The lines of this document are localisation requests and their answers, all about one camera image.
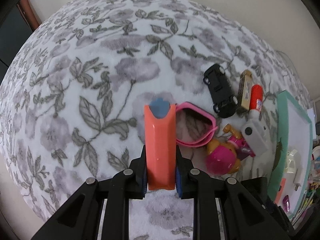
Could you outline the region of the coral blue green toy knife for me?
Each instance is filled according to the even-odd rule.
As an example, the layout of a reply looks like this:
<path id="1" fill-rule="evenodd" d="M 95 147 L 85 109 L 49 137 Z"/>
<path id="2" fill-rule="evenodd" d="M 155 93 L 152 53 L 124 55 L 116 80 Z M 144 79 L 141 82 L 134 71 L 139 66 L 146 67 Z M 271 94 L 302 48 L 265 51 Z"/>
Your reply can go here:
<path id="1" fill-rule="evenodd" d="M 275 204 L 278 204 L 281 199 L 281 195 L 282 195 L 282 192 L 284 191 L 285 183 L 286 183 L 286 178 L 282 178 L 281 182 L 280 182 L 279 190 L 278 190 L 276 198 L 274 200 Z"/>

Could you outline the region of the pink kids watch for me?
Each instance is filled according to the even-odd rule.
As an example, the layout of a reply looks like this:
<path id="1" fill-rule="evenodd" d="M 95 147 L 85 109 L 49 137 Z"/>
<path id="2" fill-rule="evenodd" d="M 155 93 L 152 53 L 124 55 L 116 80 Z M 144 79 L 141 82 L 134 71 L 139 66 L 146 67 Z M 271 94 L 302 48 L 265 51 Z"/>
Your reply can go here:
<path id="1" fill-rule="evenodd" d="M 185 147 L 202 147 L 211 141 L 219 129 L 216 118 L 191 102 L 176 104 L 176 117 L 184 113 L 185 125 L 177 121 L 176 142 Z"/>

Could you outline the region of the pink puppy toy figure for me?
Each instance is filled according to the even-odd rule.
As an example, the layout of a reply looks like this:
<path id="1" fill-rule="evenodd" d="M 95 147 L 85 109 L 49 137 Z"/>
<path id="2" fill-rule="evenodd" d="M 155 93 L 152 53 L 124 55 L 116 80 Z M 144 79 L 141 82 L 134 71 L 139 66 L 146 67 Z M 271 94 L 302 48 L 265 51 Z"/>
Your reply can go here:
<path id="1" fill-rule="evenodd" d="M 231 124 L 223 128 L 224 133 L 231 133 L 226 141 L 212 139 L 207 144 L 206 168 L 216 176 L 238 172 L 241 161 L 247 157 L 255 157 L 242 133 Z"/>

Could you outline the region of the orange blue toy knife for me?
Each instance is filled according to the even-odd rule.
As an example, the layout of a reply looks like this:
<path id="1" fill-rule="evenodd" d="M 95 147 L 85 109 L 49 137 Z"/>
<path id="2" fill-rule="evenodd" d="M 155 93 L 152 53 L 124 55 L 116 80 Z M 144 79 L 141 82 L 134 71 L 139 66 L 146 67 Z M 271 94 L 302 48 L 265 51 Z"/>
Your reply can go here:
<path id="1" fill-rule="evenodd" d="M 144 126 L 149 190 L 174 190 L 176 105 L 162 98 L 157 98 L 145 105 Z"/>

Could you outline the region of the black toy car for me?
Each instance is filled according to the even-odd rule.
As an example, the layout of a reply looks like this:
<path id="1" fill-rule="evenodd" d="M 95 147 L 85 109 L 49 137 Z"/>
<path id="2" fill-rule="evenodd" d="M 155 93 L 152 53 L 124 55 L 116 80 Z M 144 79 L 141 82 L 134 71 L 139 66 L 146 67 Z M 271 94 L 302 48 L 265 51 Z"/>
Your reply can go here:
<path id="1" fill-rule="evenodd" d="M 221 118 L 229 118 L 236 112 L 237 97 L 234 95 L 224 69 L 219 64 L 209 67 L 203 76 L 213 102 L 214 112 Z"/>

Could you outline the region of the gold rectangular lighter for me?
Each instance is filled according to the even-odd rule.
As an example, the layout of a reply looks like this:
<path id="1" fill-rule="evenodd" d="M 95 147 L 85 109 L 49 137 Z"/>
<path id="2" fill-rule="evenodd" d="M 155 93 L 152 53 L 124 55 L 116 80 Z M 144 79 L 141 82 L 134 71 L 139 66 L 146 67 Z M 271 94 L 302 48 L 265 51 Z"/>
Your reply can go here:
<path id="1" fill-rule="evenodd" d="M 252 86 L 252 73 L 249 70 L 244 70 L 240 75 L 237 113 L 243 114 L 249 111 Z"/>

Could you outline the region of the red capped glue bottle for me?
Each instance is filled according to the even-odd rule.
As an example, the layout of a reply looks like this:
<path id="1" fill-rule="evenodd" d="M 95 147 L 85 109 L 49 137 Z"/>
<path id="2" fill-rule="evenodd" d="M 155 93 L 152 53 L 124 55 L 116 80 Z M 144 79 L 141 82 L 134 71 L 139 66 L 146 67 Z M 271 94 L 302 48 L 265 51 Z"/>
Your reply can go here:
<path id="1" fill-rule="evenodd" d="M 251 89 L 251 98 L 249 103 L 249 118 L 259 119 L 263 107 L 263 88 L 255 84 Z"/>

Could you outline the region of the white power adapter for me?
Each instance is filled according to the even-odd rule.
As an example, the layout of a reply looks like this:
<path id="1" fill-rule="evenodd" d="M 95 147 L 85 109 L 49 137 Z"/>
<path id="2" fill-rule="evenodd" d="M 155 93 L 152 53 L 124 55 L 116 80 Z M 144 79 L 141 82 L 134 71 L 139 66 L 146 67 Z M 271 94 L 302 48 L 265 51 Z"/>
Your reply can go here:
<path id="1" fill-rule="evenodd" d="M 295 186 L 294 190 L 298 191 L 299 187 L 301 187 L 301 185 L 302 185 L 302 168 L 301 167 L 297 168 L 297 170 L 296 170 L 293 184 Z"/>

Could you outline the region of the teal rimmed white tray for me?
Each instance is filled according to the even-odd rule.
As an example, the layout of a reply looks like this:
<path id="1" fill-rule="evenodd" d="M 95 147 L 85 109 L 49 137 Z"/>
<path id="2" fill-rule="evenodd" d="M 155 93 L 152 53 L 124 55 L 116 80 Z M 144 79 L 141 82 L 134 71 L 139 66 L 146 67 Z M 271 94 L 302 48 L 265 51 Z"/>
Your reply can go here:
<path id="1" fill-rule="evenodd" d="M 295 98 L 283 91 L 277 96 L 278 132 L 268 196 L 295 217 L 305 196 L 312 156 L 312 122 Z"/>

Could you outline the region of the floral grey white blanket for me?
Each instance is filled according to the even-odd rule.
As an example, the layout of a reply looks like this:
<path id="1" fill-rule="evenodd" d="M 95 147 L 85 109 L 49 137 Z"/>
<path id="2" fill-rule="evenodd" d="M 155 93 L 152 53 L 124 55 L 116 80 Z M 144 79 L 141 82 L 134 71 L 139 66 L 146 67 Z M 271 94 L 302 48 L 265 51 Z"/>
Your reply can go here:
<path id="1" fill-rule="evenodd" d="M 74 0 L 44 21 L 1 83 L 1 154 L 24 201 L 42 220 L 89 177 L 128 168 L 144 144 L 144 106 L 163 98 L 213 112 L 204 72 L 219 64 L 238 91 L 250 70 L 263 87 L 271 149 L 236 179 L 269 177 L 277 95 L 305 109 L 306 87 L 263 39 L 189 0 Z"/>

